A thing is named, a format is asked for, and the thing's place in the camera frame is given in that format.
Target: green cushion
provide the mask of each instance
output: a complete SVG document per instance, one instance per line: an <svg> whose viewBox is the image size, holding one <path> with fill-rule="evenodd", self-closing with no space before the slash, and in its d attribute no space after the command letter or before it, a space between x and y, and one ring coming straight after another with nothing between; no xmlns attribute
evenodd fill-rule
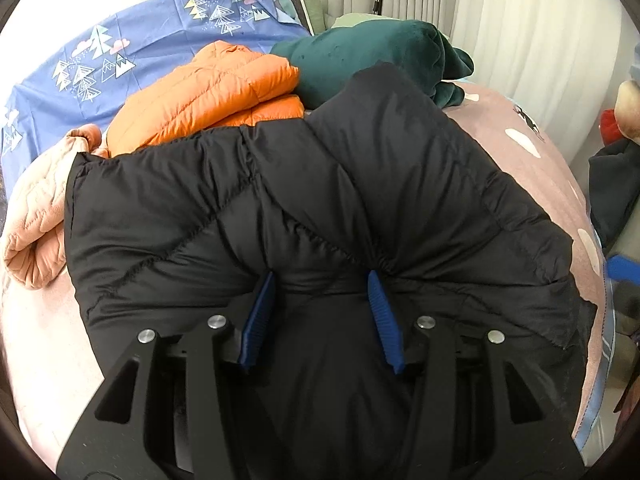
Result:
<svg viewBox="0 0 640 480"><path fill-rule="evenodd" d="M324 10L322 10L321 0L302 0L305 3L306 14L314 34L321 34L326 31L324 24Z"/></svg>
<svg viewBox="0 0 640 480"><path fill-rule="evenodd" d="M377 14L365 14L364 12L350 12L344 16L340 16L335 20L332 28L335 27L354 27L362 22L369 22L370 20L396 20L396 18L390 18L388 16L379 16Z"/></svg>
<svg viewBox="0 0 640 480"><path fill-rule="evenodd" d="M272 54L300 69L296 94L309 110L335 96L356 72L380 61L393 63L440 107L459 105L462 88L443 79L473 73L473 61L453 48L431 23L418 20L370 20L332 28L318 36L276 43Z"/></svg>

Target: orange puffer jacket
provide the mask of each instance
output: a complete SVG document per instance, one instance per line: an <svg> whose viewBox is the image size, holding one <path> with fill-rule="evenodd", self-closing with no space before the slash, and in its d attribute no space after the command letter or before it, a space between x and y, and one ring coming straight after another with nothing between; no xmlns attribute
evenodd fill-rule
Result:
<svg viewBox="0 0 640 480"><path fill-rule="evenodd" d="M209 126L301 118L302 102L289 94L297 84L298 69L287 59L216 41L127 99L107 131L110 155Z"/></svg>

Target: pink blanket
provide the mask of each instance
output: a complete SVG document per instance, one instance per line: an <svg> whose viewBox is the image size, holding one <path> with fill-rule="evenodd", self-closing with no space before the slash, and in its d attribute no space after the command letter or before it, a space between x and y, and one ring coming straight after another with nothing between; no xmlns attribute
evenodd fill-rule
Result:
<svg viewBox="0 0 640 480"><path fill-rule="evenodd" d="M585 213L585 200L562 156L508 99L461 84L466 99L447 115L475 138L496 163L574 239L572 272L581 295L598 306L589 345L579 427L602 355L605 291L602 254ZM62 447L102 376L82 325L66 269L41 290L3 277L0 329L25 434L54 468Z"/></svg>

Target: stuffed toy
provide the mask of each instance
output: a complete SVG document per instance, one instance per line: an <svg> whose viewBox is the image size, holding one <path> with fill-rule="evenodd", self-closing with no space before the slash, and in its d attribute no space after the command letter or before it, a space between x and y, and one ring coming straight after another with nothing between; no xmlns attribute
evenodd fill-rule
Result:
<svg viewBox="0 0 640 480"><path fill-rule="evenodd" d="M616 107L602 113L600 135L605 146L624 137L640 144L640 86L636 81L620 85Z"/></svg>

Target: black puffer jacket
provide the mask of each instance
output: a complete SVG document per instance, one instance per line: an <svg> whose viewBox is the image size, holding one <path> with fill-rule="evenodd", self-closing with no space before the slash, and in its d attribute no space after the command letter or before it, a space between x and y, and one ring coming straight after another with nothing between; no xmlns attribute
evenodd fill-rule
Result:
<svg viewBox="0 0 640 480"><path fill-rule="evenodd" d="M255 478L389 478L396 466L413 385L385 362L371 269L412 316L503 331L573 425L594 306L569 271L571 238L391 65L304 120L111 160L81 153L65 214L102 370L139 330L183 332L276 272L257 367L233 379Z"/></svg>

